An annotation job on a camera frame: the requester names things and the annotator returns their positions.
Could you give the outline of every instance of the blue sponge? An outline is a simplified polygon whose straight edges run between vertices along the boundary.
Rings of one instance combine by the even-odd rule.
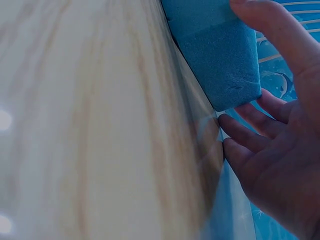
[[[162,0],[177,46],[216,111],[261,96],[256,33],[228,0]]]

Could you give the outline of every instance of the skin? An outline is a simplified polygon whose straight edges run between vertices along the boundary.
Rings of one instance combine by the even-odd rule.
[[[235,110],[259,133],[223,114],[230,136],[224,154],[248,198],[302,240],[320,240],[320,45],[273,1],[231,0],[232,10],[262,32],[294,74],[298,100],[266,90],[257,103]]]

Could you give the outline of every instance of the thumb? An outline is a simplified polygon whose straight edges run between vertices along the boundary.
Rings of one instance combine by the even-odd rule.
[[[320,45],[281,4],[271,0],[230,0],[234,13],[263,33],[294,74],[302,108],[320,133]]]
[[[277,48],[291,71],[298,75],[319,56],[318,42],[279,3],[271,0],[230,0],[234,13],[261,32]]]

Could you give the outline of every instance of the wooden surface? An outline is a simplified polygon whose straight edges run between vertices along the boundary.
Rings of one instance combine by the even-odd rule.
[[[1,0],[0,112],[1,240],[199,238],[219,128],[158,0]]]

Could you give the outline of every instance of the white stripe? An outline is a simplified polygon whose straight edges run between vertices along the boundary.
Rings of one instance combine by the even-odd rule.
[[[272,55],[272,56],[267,56],[267,57],[264,57],[264,58],[260,58],[258,60],[258,62],[259,62],[259,64],[261,64],[261,63],[267,62],[269,60],[277,59],[277,58],[280,58],[280,57],[281,57],[280,54],[275,54],[275,55]]]
[[[282,6],[304,5],[304,4],[320,4],[320,1],[294,1],[281,3]]]
[[[307,21],[301,21],[301,24],[314,24],[314,23],[320,23],[320,19],[315,20],[307,20]]]
[[[320,32],[320,28],[315,28],[315,29],[307,29],[306,30],[308,33],[318,33]],[[259,43],[259,42],[262,42],[262,41],[265,41],[267,40],[267,38],[264,36],[264,37],[259,37],[256,39],[256,42]]]
[[[302,10],[302,11],[290,11],[292,15],[294,14],[320,14],[320,10]]]

